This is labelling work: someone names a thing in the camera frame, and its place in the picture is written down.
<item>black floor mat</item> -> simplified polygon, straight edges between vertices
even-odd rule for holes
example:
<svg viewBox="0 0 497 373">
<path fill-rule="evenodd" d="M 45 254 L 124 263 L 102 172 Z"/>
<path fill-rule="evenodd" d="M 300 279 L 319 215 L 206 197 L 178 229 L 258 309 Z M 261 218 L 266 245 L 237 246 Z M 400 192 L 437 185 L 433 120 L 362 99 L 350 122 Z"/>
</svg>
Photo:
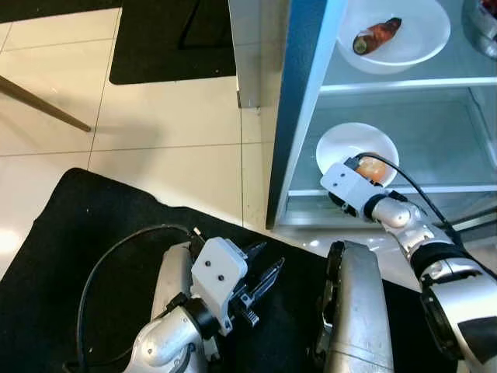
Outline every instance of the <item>black floor mat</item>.
<svg viewBox="0 0 497 373">
<path fill-rule="evenodd" d="M 1 0 L 0 23 L 119 8 L 123 0 Z"/>
<path fill-rule="evenodd" d="M 228 0 L 124 2 L 109 77 L 113 84 L 235 72 Z"/>
<path fill-rule="evenodd" d="M 255 310 L 261 322 L 242 322 L 221 341 L 224 361 L 210 371 L 313 372 L 307 350 L 315 340 L 315 301 L 325 260 L 186 207 L 167 207 L 148 193 L 89 173 L 65 173 L 0 281 L 0 371 L 61 372 L 75 359 L 75 317 L 93 264 L 115 242 L 163 222 L 199 227 L 204 235 L 240 247 L 266 240 L 260 264 L 285 256 L 275 287 Z M 105 262 L 89 294 L 87 346 L 91 360 L 126 350 L 148 321 L 162 254 L 184 241 L 155 232 L 129 242 Z M 396 372 L 453 372 L 434 347 L 418 294 L 384 282 Z M 121 366 L 92 369 L 122 371 Z"/>
</svg>

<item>white plate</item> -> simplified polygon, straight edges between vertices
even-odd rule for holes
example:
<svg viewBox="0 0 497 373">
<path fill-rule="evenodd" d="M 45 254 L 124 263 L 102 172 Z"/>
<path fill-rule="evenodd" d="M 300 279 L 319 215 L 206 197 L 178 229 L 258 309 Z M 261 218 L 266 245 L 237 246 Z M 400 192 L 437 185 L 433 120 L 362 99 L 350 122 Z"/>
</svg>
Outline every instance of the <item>white plate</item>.
<svg viewBox="0 0 497 373">
<path fill-rule="evenodd" d="M 402 24 L 391 40 L 364 56 L 354 53 L 353 40 L 360 31 L 393 17 Z M 337 45 L 355 68 L 393 74 L 438 54 L 449 36 L 449 16 L 436 0 L 349 0 Z"/>
<path fill-rule="evenodd" d="M 393 141 L 377 128 L 364 123 L 344 123 L 334 126 L 321 136 L 316 148 L 316 161 L 321 173 L 326 173 L 333 163 L 345 162 L 362 152 L 374 152 L 398 166 L 398 152 Z M 386 187 L 397 171 L 387 167 L 381 179 Z"/>
</svg>

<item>roasted sweet potato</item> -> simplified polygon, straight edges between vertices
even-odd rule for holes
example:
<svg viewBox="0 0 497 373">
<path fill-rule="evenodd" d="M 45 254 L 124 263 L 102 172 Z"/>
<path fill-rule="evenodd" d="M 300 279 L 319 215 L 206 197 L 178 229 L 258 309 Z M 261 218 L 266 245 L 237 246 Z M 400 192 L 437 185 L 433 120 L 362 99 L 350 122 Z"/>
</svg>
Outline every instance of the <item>roasted sweet potato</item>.
<svg viewBox="0 0 497 373">
<path fill-rule="evenodd" d="M 481 4 L 490 14 L 497 18 L 497 0 L 481 0 Z"/>
<path fill-rule="evenodd" d="M 353 41 L 354 52 L 362 56 L 375 51 L 395 36 L 401 23 L 400 18 L 392 18 L 385 23 L 378 23 L 361 31 Z"/>
</svg>

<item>white tile floor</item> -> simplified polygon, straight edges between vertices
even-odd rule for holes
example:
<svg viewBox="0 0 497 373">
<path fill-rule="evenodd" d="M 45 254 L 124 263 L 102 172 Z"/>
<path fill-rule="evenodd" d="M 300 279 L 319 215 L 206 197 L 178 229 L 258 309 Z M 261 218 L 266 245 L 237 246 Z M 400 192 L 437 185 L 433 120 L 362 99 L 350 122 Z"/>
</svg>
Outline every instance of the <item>white tile floor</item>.
<svg viewBox="0 0 497 373">
<path fill-rule="evenodd" d="M 262 230 L 259 113 L 238 108 L 235 77 L 113 85 L 119 18 L 107 9 L 0 24 L 0 75 L 95 128 L 0 96 L 0 278 L 71 167 Z"/>
</svg>

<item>wooden chair leg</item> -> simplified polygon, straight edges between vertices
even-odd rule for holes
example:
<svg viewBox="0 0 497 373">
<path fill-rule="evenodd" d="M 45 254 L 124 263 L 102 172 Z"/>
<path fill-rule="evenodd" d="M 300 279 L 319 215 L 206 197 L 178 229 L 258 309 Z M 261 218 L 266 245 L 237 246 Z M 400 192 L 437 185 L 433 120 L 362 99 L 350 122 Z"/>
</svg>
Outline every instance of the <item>wooden chair leg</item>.
<svg viewBox="0 0 497 373">
<path fill-rule="evenodd" d="M 6 94 L 13 99 L 25 103 L 35 109 L 43 111 L 44 113 L 51 115 L 54 118 L 60 119 L 73 127 L 76 127 L 82 131 L 90 132 L 92 128 L 87 124 L 84 124 L 79 119 L 74 118 L 72 115 L 65 113 L 64 111 L 58 109 L 57 107 L 49 104 L 47 101 L 35 96 L 31 92 L 26 91 L 24 88 L 19 87 L 17 84 L 12 83 L 8 79 L 0 76 L 0 92 Z"/>
</svg>

